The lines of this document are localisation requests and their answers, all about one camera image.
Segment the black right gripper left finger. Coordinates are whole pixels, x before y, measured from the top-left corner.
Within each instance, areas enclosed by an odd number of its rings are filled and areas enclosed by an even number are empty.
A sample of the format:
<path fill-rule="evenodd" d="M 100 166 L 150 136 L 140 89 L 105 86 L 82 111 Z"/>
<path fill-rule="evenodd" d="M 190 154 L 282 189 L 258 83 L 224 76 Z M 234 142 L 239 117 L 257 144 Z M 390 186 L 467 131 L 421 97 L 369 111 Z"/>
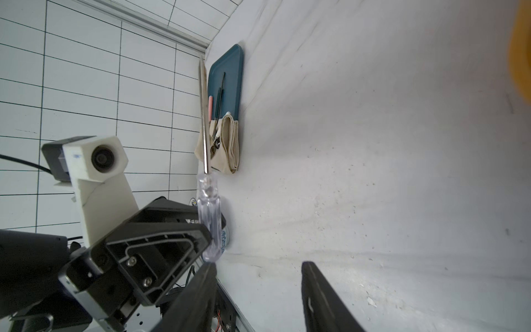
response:
<path fill-rule="evenodd" d="M 204 263 L 152 331 L 211 331 L 217 267 Z"/>

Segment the pink handled spoon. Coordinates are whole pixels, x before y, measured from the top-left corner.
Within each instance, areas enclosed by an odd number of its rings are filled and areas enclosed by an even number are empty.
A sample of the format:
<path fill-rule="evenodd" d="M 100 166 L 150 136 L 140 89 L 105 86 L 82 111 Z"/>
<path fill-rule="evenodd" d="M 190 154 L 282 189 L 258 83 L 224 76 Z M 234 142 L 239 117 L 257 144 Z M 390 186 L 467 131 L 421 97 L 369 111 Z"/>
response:
<path fill-rule="evenodd" d="M 209 98 L 208 98 L 208 121 L 211 122 L 212 121 L 212 114 L 213 114 L 213 109 L 214 109 L 214 97 L 211 95 Z"/>

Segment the aluminium mounting rail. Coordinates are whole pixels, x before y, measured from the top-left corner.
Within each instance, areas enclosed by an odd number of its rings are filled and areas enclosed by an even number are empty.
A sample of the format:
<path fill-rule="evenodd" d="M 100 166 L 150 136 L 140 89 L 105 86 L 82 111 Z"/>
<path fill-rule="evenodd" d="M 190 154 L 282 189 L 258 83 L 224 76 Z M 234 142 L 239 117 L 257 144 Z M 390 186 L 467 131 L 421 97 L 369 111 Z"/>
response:
<path fill-rule="evenodd" d="M 225 286 L 218 280 L 217 298 L 210 331 L 255 331 L 243 315 Z M 139 306 L 136 312 L 124 325 L 124 331 L 151 331 L 163 317 L 163 312 L 176 299 L 178 291 L 170 292 L 170 300 L 160 307 Z"/>

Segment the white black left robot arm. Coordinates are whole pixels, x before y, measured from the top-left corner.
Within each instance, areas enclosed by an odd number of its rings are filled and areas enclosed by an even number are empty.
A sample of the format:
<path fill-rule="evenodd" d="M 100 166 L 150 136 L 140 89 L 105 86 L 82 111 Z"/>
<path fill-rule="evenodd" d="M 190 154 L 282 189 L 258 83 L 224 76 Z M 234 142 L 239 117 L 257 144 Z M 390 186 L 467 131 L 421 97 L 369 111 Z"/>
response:
<path fill-rule="evenodd" d="M 211 241 L 196 207 L 160 197 L 88 248 L 66 237 L 1 232 L 1 316 L 12 331 L 124 331 L 138 307 L 161 310 L 156 331 L 207 331 L 217 269 L 176 284 Z"/>

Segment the metal spoon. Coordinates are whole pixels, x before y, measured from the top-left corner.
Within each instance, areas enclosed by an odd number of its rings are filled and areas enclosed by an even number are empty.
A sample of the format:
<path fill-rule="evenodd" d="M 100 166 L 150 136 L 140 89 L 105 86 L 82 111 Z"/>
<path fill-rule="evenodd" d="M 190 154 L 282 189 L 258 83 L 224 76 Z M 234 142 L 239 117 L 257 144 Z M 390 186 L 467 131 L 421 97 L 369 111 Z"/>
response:
<path fill-rule="evenodd" d="M 221 129 L 218 123 L 210 124 L 210 158 L 213 159 L 221 145 Z"/>

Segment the yellow plastic storage box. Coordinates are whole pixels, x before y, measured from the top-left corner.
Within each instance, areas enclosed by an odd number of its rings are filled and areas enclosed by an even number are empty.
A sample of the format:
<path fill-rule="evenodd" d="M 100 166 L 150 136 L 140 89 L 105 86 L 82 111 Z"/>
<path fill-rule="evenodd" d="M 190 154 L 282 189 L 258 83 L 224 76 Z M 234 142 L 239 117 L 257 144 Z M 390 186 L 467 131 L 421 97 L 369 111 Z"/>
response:
<path fill-rule="evenodd" d="M 519 95 L 530 104 L 530 0 L 519 2 L 507 62 Z"/>

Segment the blue patterned plate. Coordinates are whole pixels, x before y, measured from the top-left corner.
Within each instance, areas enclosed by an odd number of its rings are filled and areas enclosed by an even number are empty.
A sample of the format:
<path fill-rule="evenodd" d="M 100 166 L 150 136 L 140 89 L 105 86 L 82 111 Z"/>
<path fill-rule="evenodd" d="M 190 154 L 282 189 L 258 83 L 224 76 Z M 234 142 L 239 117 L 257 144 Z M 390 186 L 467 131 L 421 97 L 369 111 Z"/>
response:
<path fill-rule="evenodd" d="M 221 232 L 221 243 L 222 243 L 221 253 L 222 254 L 225 253 L 226 247 L 229 244 L 229 242 L 230 242 L 230 231 L 228 227 L 226 226 L 225 228 L 222 229 L 222 232 Z"/>

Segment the beige cloth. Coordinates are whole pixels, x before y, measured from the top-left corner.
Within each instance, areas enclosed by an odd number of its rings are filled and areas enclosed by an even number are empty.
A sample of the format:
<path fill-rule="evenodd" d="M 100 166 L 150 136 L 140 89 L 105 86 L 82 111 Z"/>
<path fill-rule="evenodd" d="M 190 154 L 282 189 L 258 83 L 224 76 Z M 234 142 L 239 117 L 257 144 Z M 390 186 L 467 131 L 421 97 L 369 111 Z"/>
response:
<path fill-rule="evenodd" d="M 218 121 L 218 124 L 221 129 L 221 145 L 214 158 L 210 159 L 209 164 L 212 169 L 221 173 L 234 174 L 240 163 L 239 121 L 233 119 L 228 112 Z"/>

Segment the dark teal tray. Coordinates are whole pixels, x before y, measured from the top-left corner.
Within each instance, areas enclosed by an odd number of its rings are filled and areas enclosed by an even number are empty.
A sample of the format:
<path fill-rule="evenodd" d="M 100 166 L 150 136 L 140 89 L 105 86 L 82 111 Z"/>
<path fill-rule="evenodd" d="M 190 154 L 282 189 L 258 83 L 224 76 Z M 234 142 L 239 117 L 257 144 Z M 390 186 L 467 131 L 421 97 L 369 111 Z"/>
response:
<path fill-rule="evenodd" d="M 218 89 L 221 86 L 223 73 L 226 73 L 219 119 L 224 117 L 228 112 L 232 115 L 233 119 L 238 120 L 239 118 L 244 58 L 245 55 L 242 47 L 235 44 L 210 68 L 207 92 L 208 95 L 214 97 L 214 109 L 216 107 Z"/>

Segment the black chopstick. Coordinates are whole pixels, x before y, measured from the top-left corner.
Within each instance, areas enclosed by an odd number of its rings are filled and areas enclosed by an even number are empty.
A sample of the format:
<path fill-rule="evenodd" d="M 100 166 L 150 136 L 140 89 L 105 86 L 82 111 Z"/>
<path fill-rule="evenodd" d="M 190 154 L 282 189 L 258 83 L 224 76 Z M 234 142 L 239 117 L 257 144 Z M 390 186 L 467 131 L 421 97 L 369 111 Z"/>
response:
<path fill-rule="evenodd" d="M 220 118 L 220 113 L 221 113 L 221 101 L 222 101 L 222 97 L 223 97 L 225 76 L 226 76 L 226 73 L 223 73 L 223 77 L 222 77 L 222 80 L 221 80 L 221 86 L 218 89 L 217 103 L 216 103 L 216 107 L 214 109 L 214 131 L 213 131 L 213 135 L 212 135 L 213 138 L 215 138 L 216 135 L 217 135 L 217 126 L 218 126 L 218 120 Z"/>

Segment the small clear screwdriver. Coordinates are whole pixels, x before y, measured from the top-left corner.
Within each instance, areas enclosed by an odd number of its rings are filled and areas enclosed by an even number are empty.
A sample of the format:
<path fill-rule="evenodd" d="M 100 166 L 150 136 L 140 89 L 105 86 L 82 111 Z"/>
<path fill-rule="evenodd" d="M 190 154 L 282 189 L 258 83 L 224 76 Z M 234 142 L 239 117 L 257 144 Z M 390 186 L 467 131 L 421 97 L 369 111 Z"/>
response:
<path fill-rule="evenodd" d="M 201 156 L 203 170 L 198 175 L 199 221 L 208 229 L 211 240 L 203 251 L 203 261 L 215 263 L 223 254 L 221 201 L 218 181 L 210 167 L 210 126 L 207 95 L 207 73 L 203 58 L 199 60 Z"/>

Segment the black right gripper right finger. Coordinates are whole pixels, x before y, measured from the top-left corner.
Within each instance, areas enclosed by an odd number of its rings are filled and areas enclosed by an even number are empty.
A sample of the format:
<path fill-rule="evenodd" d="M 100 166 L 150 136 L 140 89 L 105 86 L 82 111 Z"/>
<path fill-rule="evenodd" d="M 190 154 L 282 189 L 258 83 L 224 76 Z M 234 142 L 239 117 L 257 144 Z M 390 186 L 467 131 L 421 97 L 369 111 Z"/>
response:
<path fill-rule="evenodd" d="M 312 261 L 301 265 L 301 298 L 307 331 L 365 331 Z"/>

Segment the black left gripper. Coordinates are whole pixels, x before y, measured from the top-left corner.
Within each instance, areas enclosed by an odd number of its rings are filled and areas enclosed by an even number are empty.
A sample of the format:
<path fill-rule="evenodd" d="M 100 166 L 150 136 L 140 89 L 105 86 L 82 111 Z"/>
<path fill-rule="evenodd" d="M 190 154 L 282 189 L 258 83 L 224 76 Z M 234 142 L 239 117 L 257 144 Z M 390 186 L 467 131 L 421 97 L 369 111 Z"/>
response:
<path fill-rule="evenodd" d="M 158 304 L 210 245 L 199 209 L 161 196 L 59 272 L 66 291 L 97 322 L 127 322 L 140 303 Z"/>

